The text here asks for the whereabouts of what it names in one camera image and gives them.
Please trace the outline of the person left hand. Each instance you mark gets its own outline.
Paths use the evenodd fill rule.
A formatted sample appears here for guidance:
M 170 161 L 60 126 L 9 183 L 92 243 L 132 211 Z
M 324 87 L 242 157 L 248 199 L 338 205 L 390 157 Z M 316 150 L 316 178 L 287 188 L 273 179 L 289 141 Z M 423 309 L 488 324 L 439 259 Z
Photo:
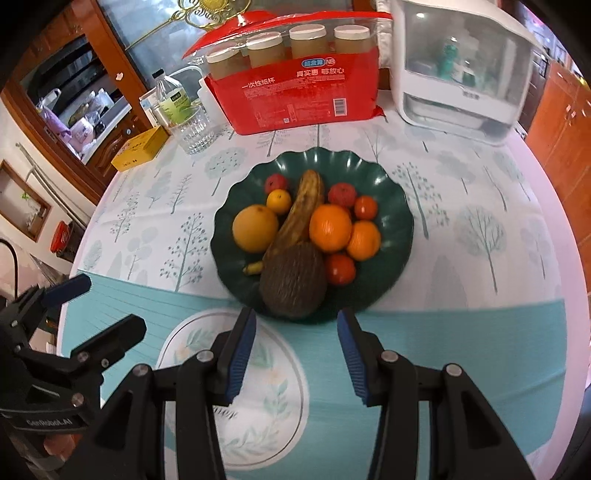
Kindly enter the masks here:
M 81 438 L 81 434 L 52 434 L 45 437 L 43 446 L 49 455 L 67 461 Z

